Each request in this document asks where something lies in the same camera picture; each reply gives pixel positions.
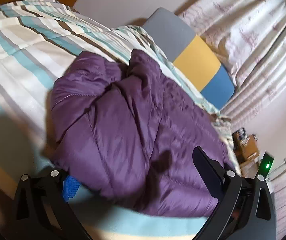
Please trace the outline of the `grey yellow blue headboard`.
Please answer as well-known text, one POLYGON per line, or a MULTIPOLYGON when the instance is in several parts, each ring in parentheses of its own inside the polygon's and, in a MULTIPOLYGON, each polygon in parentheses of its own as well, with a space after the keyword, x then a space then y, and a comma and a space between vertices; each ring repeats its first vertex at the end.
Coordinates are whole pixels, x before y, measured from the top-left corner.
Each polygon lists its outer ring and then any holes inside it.
POLYGON ((164 8, 155 10, 142 27, 202 96, 222 109, 234 94, 234 84, 225 66, 194 30, 164 8))

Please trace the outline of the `white patterned curtain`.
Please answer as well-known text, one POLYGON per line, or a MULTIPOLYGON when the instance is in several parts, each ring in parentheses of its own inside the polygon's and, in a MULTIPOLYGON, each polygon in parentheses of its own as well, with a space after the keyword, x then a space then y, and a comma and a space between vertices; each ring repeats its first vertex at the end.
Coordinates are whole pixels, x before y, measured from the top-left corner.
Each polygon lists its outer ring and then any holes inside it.
POLYGON ((221 109, 233 130, 286 89, 286 0, 197 0, 180 18, 215 53, 235 85, 221 109))

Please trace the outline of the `striped bed quilt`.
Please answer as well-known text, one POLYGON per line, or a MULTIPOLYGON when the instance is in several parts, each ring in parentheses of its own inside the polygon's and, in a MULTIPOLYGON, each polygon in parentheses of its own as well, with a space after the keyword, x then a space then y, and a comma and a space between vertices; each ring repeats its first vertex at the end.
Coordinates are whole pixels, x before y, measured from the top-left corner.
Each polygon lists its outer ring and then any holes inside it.
MULTIPOLYGON (((55 81, 68 72, 80 53, 88 51, 110 62, 129 64, 135 49, 156 61, 162 73, 209 114, 227 147, 228 164, 239 169, 229 122, 143 28, 107 28, 55 0, 25 0, 0 6, 0 197, 13 199, 23 174, 40 175, 57 166, 52 161, 58 144, 51 93, 55 81)), ((190 239, 208 218, 148 215, 80 184, 71 205, 95 238, 190 239)))

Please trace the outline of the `purple puffer jacket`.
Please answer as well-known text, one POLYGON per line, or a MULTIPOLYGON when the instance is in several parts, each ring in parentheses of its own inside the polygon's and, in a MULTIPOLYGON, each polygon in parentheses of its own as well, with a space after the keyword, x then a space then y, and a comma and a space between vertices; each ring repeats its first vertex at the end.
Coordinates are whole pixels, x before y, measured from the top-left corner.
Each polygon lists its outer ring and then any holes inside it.
POLYGON ((208 217, 217 200, 192 152, 228 164, 209 114, 142 50, 129 64, 83 51, 54 83, 52 161, 91 191, 152 216, 208 217))

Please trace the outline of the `wooden desk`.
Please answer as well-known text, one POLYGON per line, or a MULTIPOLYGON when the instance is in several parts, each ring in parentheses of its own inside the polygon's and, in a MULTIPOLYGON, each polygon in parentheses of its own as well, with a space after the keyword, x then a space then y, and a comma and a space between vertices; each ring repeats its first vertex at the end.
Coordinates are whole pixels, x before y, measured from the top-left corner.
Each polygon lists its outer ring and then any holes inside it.
POLYGON ((249 135, 244 128, 240 128, 232 134, 234 141, 234 153, 240 167, 247 165, 259 155, 259 148, 253 135, 249 135))

